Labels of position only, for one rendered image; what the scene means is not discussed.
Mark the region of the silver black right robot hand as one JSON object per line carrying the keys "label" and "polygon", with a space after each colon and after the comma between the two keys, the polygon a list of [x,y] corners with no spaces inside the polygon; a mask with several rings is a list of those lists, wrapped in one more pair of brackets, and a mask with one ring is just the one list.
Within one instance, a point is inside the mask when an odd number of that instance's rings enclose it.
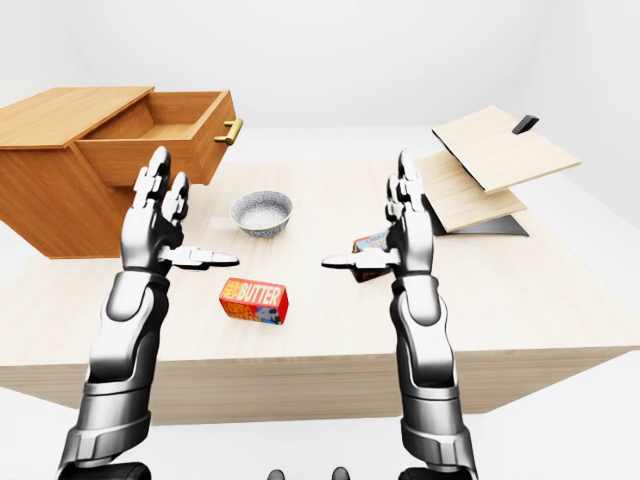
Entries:
{"label": "silver black right robot hand", "polygon": [[333,269],[377,271],[391,268],[398,276],[429,274],[433,262],[433,227],[426,196],[414,156],[403,150],[398,172],[387,180],[385,215],[391,223],[386,246],[361,252],[334,255],[321,265]]}

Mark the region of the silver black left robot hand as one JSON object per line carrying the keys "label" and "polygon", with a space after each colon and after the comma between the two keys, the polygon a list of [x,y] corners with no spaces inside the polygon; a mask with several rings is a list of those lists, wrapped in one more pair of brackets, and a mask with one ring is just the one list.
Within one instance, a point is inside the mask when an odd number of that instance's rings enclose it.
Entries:
{"label": "silver black left robot hand", "polygon": [[183,244],[181,223],[188,213],[190,183],[183,172],[171,178],[170,169],[170,153],[160,146],[139,172],[136,195],[122,227],[123,268],[165,275],[171,267],[206,270],[238,265],[232,255]]}

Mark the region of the open wooden drawer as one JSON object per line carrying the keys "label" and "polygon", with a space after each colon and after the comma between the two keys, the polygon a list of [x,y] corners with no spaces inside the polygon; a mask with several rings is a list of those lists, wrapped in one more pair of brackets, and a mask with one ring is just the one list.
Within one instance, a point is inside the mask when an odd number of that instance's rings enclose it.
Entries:
{"label": "open wooden drawer", "polygon": [[76,142],[109,186],[131,186],[159,146],[171,155],[171,173],[208,184],[227,146],[215,140],[236,118],[231,93],[150,92]]}

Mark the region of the wooden cabinet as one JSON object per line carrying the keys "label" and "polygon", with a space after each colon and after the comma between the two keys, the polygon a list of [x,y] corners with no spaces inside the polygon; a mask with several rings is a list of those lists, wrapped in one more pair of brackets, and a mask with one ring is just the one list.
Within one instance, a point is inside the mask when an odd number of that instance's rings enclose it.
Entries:
{"label": "wooden cabinet", "polygon": [[49,258],[118,256],[124,212],[75,141],[149,91],[53,88],[0,108],[0,220]]}

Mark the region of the brown chocolate box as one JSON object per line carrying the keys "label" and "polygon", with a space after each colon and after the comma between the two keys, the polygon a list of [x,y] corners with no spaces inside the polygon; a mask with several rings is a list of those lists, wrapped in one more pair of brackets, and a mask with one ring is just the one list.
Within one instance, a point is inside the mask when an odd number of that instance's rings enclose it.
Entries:
{"label": "brown chocolate box", "polygon": [[[368,248],[384,248],[386,246],[387,233],[388,231],[384,230],[381,232],[377,232],[375,234],[371,234],[366,237],[356,239],[353,242],[352,252],[358,253]],[[358,283],[362,283],[362,282],[386,275],[390,272],[391,272],[391,268],[386,267],[383,270],[353,271],[352,274]]]}

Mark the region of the pale wooden slat tray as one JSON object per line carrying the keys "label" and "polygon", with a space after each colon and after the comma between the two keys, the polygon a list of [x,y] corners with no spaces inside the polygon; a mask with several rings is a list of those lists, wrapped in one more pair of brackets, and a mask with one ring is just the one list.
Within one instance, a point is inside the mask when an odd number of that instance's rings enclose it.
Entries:
{"label": "pale wooden slat tray", "polygon": [[513,217],[526,206],[510,188],[581,163],[537,133],[537,121],[489,106],[432,129],[444,150],[417,167],[436,235],[527,234]]}

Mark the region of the grey patterned bowl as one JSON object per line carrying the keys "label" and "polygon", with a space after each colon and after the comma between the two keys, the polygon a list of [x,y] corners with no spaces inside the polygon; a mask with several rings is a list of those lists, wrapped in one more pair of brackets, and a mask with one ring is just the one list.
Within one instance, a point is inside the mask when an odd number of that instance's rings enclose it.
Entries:
{"label": "grey patterned bowl", "polygon": [[238,198],[230,216],[245,233],[259,238],[272,238],[288,224],[292,201],[276,191],[257,191]]}

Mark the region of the red butter box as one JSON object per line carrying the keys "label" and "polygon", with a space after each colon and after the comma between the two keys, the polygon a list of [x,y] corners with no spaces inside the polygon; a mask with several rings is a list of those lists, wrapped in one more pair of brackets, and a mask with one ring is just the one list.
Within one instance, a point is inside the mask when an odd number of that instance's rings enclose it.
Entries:
{"label": "red butter box", "polygon": [[289,300],[284,285],[240,278],[229,278],[219,301],[231,318],[282,325]]}

